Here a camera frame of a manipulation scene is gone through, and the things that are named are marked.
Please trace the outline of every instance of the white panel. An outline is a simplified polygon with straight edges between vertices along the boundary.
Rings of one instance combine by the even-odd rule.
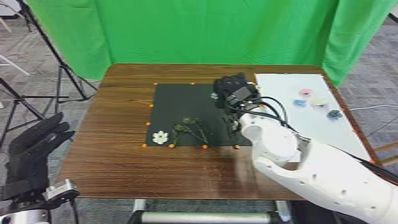
[[[329,111],[342,111],[342,108],[322,75],[256,74],[256,79],[262,95],[274,97],[285,105],[290,125],[299,133],[326,144],[336,146],[358,157],[370,160],[370,154],[345,115],[338,120],[328,118]],[[299,94],[303,89],[313,90],[312,97],[308,98]],[[310,101],[313,98],[324,98],[328,100],[329,105],[326,108],[312,106]],[[308,99],[308,106],[304,108],[294,105],[296,99]],[[272,101],[267,102],[278,108],[283,116],[278,104]]]

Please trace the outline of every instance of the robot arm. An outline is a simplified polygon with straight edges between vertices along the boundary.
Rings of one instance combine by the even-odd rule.
[[[217,102],[217,107],[240,115],[242,134],[253,142],[258,171],[319,206],[368,223],[397,223],[397,186],[347,152],[303,137],[281,116],[271,116],[269,110],[256,106],[262,98],[249,86],[242,83],[242,75],[216,81],[216,93],[224,95],[219,96],[224,102]],[[288,170],[285,165],[299,152],[299,167]]]

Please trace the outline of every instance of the black glove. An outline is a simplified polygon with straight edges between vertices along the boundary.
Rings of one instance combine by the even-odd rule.
[[[70,124],[61,123],[65,114],[59,113],[43,120],[22,133],[9,145],[8,181],[13,186],[17,182],[29,182],[31,190],[45,192],[49,181],[49,154],[63,142],[72,138]]]

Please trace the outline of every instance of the tripod stand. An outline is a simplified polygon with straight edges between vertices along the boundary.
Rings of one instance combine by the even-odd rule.
[[[49,111],[52,102],[49,103],[45,112],[41,113],[38,111],[38,109],[34,108],[34,106],[31,105],[31,103],[27,102],[27,99],[52,99],[54,100],[59,98],[68,98],[68,96],[25,96],[25,95],[20,95],[2,78],[0,78],[0,85],[4,86],[4,88],[8,90],[8,92],[6,92],[8,95],[15,98],[9,119],[8,119],[4,134],[2,134],[2,138],[0,138],[0,149],[2,149],[8,133],[11,131],[15,131],[18,128],[22,128],[24,126],[27,126],[29,124],[33,124],[34,122],[38,122],[40,120],[47,119],[45,115],[47,115],[47,111]],[[31,113],[36,116],[36,119],[11,128],[11,122],[13,122],[13,118],[15,118],[18,105],[25,106],[25,108],[29,109]]]
[[[57,52],[57,50],[56,50],[52,41],[50,41],[49,36],[47,36],[47,33],[45,33],[43,29],[41,29],[41,25],[40,25],[40,23],[38,23],[38,20],[36,20],[36,18],[34,18],[34,14],[33,14],[31,7],[29,7],[29,5],[27,5],[27,3],[25,3],[24,0],[18,0],[18,3],[20,3],[20,5],[22,5],[24,15],[27,16],[27,19],[29,19],[29,21],[31,21],[31,23],[33,23],[33,25],[34,25],[34,27],[36,27],[36,29],[38,29],[38,31],[40,31],[41,38],[43,38],[43,40],[45,40],[45,42],[47,42],[47,46],[49,46],[49,48],[50,48],[50,50],[52,50],[56,59],[57,59],[57,61],[59,61],[59,80],[57,80],[57,97],[56,97],[56,98],[57,98],[57,99],[56,99],[56,100],[57,100],[57,102],[56,102],[56,113],[57,113],[57,112],[59,112],[59,104],[63,104],[63,103],[66,103],[66,102],[72,102],[72,101],[86,101],[86,100],[89,100],[91,97],[93,97],[93,96],[88,96],[88,94],[86,94],[86,91],[84,91],[84,84],[82,84],[82,82],[89,85],[89,87],[91,87],[95,90],[98,90],[98,88],[95,87],[95,85],[89,83],[89,81],[88,81],[82,77],[79,77],[79,82],[81,82],[81,85],[79,85],[79,82],[77,82],[77,79],[75,79],[73,69],[72,69],[70,65],[66,64],[66,62],[65,62],[65,60],[63,60],[63,58],[61,58],[61,55],[59,55],[59,52]],[[70,80],[72,80],[73,86],[75,86],[77,91],[79,91],[79,94],[81,94],[81,99],[72,99],[72,100],[65,100],[65,101],[59,100],[61,98],[65,98],[65,97],[61,97],[63,72],[66,73],[66,76],[68,76],[68,78],[70,78]]]

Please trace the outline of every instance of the green screen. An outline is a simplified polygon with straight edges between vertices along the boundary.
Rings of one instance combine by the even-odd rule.
[[[31,0],[79,76],[114,63],[317,65],[342,84],[397,0]]]

